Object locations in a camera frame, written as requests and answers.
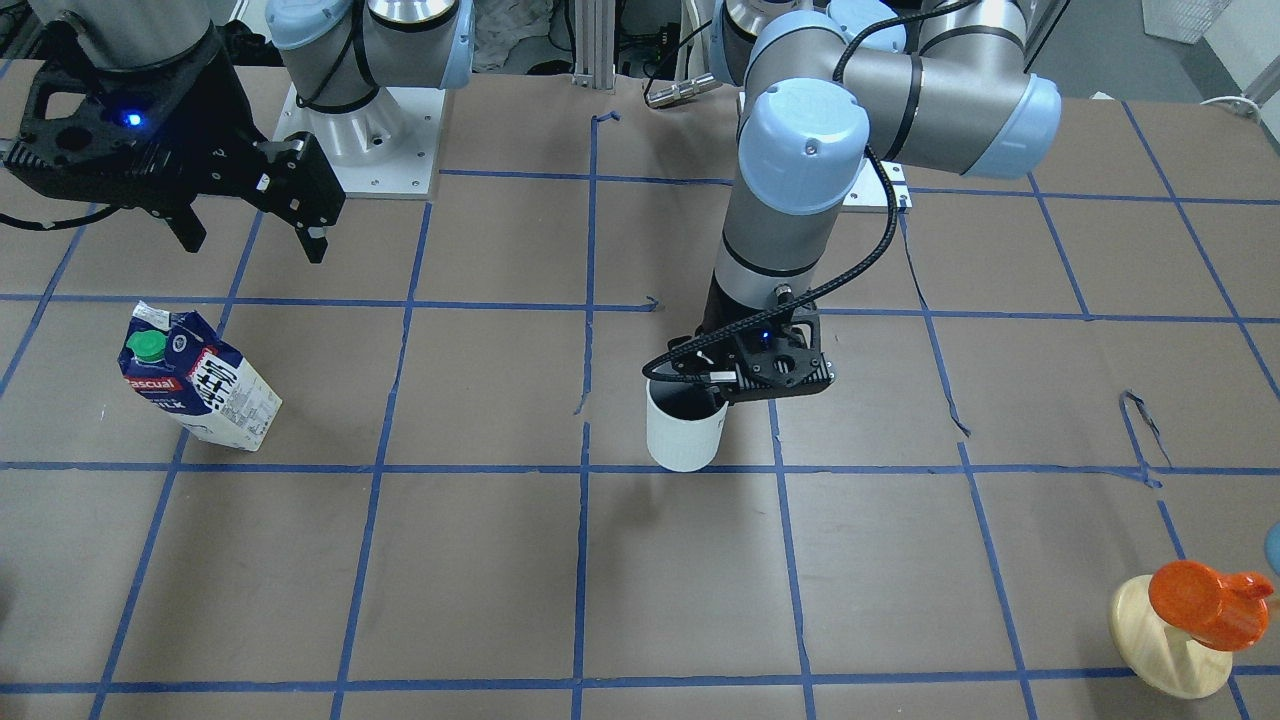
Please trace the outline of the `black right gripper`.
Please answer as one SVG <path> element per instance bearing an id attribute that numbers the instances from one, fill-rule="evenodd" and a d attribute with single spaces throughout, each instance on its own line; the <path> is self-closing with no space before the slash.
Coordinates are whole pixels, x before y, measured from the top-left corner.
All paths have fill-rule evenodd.
<path id="1" fill-rule="evenodd" d="M 200 195 L 238 197 L 293 225 L 323 263 L 346 192 L 319 141 L 269 140 L 221 45 L 196 45 L 133 70 L 92 67 L 55 47 L 37 70 L 4 167 L 51 199 L 160 217 L 187 252 L 207 238 Z"/>

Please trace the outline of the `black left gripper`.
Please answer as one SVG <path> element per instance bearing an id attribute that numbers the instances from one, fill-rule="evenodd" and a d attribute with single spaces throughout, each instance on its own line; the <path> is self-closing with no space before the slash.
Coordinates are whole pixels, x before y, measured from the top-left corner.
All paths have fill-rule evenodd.
<path id="1" fill-rule="evenodd" d="M 677 354 L 671 374 L 696 375 L 713 402 L 741 404 L 817 395 L 835 382 L 820 351 L 818 313 L 760 322 L 695 352 Z"/>

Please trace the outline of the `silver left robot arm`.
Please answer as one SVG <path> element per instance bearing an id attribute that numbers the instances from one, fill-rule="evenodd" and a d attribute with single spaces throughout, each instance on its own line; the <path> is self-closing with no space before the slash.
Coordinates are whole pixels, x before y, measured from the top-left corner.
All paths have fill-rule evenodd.
<path id="1" fill-rule="evenodd" d="M 890 249 L 890 201 L 872 251 L 813 281 L 845 199 L 864 176 L 883 190 L 901 161 L 1015 179 L 1050 150 L 1062 114 L 1051 79 L 1025 70 L 1030 12 L 1019 1 L 719 1 L 708 61 L 742 90 L 737 172 L 701 324 L 643 369 L 668 413 L 815 395 L 835 374 L 818 299 Z"/>

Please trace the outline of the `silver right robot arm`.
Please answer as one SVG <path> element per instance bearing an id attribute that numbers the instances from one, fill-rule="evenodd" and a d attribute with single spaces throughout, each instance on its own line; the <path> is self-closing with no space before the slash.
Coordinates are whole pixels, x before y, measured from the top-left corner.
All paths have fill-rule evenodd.
<path id="1" fill-rule="evenodd" d="M 311 263 L 346 202 L 338 169 L 406 145 L 393 88 L 467 85 L 471 1 L 270 1 L 268 35 L 202 1 L 33 1 L 47 58 L 3 165 L 95 214 L 3 223 L 61 231 L 140 209 L 197 252 L 198 196 L 280 218 Z"/>

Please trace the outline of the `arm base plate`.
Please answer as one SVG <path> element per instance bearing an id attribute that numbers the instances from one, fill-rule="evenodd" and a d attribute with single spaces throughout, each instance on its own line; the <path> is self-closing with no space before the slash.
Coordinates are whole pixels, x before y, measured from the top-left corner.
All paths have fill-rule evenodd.
<path id="1" fill-rule="evenodd" d="M 381 88 L 364 108 L 325 114 L 298 108 L 289 87 L 273 138 L 312 133 L 351 199 L 428 200 L 447 99 L 442 88 Z"/>

